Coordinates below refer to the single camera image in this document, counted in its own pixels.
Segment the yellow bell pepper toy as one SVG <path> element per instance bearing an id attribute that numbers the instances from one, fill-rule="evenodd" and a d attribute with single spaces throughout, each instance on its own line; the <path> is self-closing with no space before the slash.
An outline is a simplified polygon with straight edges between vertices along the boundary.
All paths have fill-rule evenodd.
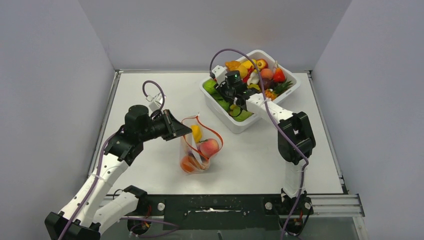
<path id="1" fill-rule="evenodd" d="M 192 130 L 192 136 L 194 139 L 194 142 L 197 144 L 202 140 L 203 134 L 202 134 L 202 130 L 200 128 L 199 125 L 191 125 L 190 126 L 191 130 Z"/>

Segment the clear zip bag orange zipper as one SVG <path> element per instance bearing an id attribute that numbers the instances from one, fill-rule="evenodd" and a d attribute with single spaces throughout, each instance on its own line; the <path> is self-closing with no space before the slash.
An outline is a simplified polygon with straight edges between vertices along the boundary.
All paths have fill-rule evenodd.
<path id="1" fill-rule="evenodd" d="M 196 154 L 195 154 L 196 155 L 196 159 L 201 163 L 201 158 L 204 158 L 205 160 L 203 160 L 203 162 L 208 161 L 209 162 L 209 168 L 210 168 L 210 165 L 211 165 L 211 162 L 212 162 L 214 156 L 216 156 L 221 151 L 221 149 L 223 148 L 223 145 L 224 145 L 223 138 L 221 137 L 220 134 L 218 134 L 218 132 L 216 132 L 215 130 L 211 129 L 210 127 L 204 125 L 200 121 L 200 118 L 199 118 L 198 115 L 186 117 L 181 122 L 184 125 L 186 125 L 187 127 L 191 127 L 191 125 L 198 125 L 198 126 L 200 126 L 201 131 L 202 131 L 202 139 L 201 139 L 201 141 L 204 141 L 204 140 L 210 139 L 210 138 L 215 139 L 215 140 L 217 140 L 217 142 L 219 144 L 220 150 L 217 153 L 215 153 L 213 156 L 211 156 L 210 158 L 206 158 L 200 152 L 200 149 L 199 149 L 199 145 L 200 145 L 200 142 L 201 141 L 199 143 L 195 143 L 195 141 L 193 139 L 192 133 L 189 133 L 189 134 L 187 134 L 185 136 L 182 136 L 180 138 L 180 161 L 181 161 L 181 159 L 183 157 L 188 156 L 187 155 L 187 151 L 188 150 L 192 150 L 193 152 L 196 152 Z M 191 173 L 187 173 L 186 172 L 186 173 L 187 174 L 196 174 L 196 173 L 202 173 L 204 171 L 206 171 L 206 170 L 203 170 L 203 171 L 202 170 L 197 170 L 195 172 L 191 172 Z"/>

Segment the purple onion toy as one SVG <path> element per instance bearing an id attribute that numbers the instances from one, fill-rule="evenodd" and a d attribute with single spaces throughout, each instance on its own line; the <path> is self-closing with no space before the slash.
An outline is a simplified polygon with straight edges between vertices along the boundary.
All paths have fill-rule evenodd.
<path id="1" fill-rule="evenodd" d="M 190 157 L 192 157 L 192 158 L 194 158 L 194 159 L 196 159 L 197 158 L 197 156 L 196 156 L 196 152 L 193 152 L 192 150 L 188 150 L 187 151 L 187 155 L 188 156 L 190 156 Z"/>

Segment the large pink peach toy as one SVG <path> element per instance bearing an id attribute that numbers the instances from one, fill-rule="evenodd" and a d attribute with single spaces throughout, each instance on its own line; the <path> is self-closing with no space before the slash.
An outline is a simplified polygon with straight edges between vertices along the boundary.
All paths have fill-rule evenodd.
<path id="1" fill-rule="evenodd" d="M 214 138 L 208 138 L 200 142 L 199 150 L 206 158 L 210 158 L 220 150 L 220 145 Z"/>

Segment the orange fruit toy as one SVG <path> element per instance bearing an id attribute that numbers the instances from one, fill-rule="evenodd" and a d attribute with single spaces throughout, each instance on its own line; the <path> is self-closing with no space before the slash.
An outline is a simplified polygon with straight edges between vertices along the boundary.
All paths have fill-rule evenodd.
<path id="1" fill-rule="evenodd" d="M 198 161 L 190 155 L 184 156 L 180 161 L 180 167 L 186 173 L 197 171 L 199 169 L 197 164 Z"/>

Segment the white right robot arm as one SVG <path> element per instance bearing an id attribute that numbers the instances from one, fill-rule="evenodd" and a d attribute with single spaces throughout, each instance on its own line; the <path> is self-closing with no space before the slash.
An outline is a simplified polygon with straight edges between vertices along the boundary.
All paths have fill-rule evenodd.
<path id="1" fill-rule="evenodd" d="M 301 207 L 299 196 L 305 192 L 305 171 L 316 146 L 308 115 L 284 109 L 259 90 L 248 88 L 237 70 L 220 74 L 214 87 L 227 102 L 267 120 L 276 128 L 277 149 L 285 161 L 281 207 L 286 213 L 295 213 Z"/>

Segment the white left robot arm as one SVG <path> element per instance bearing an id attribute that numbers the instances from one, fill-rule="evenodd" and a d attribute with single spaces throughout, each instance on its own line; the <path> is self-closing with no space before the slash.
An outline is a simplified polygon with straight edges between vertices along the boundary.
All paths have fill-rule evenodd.
<path id="1" fill-rule="evenodd" d="M 50 212 L 44 224 L 52 240 L 98 240 L 112 225 L 142 204 L 143 191 L 127 187 L 116 199 L 100 206 L 114 183 L 143 151 L 144 143 L 156 138 L 173 140 L 192 133 L 168 110 L 154 117 L 144 105 L 133 105 L 124 124 L 100 150 L 97 166 L 77 194 L 58 213 Z"/>

